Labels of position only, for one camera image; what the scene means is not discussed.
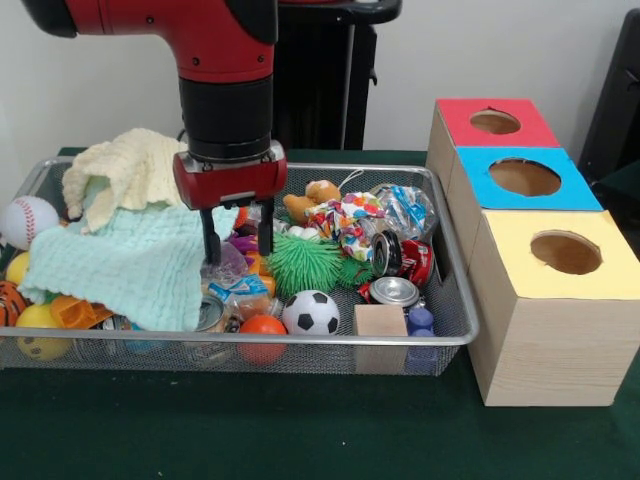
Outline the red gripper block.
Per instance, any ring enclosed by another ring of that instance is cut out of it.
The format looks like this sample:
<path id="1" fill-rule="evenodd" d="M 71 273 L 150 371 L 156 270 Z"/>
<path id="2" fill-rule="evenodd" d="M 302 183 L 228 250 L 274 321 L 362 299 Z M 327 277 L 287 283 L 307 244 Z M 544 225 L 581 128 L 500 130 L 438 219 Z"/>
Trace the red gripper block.
<path id="1" fill-rule="evenodd" d="M 284 189 L 287 180 L 287 159 L 284 148 L 272 141 L 269 149 L 254 159 L 241 163 L 202 162 L 188 152 L 173 158 L 173 174 L 182 202 L 191 210 L 200 210 L 205 259 L 219 264 L 221 240 L 215 231 L 213 209 L 219 205 L 241 205 L 255 201 L 260 206 L 258 248 L 261 256 L 273 249 L 274 199 Z"/>

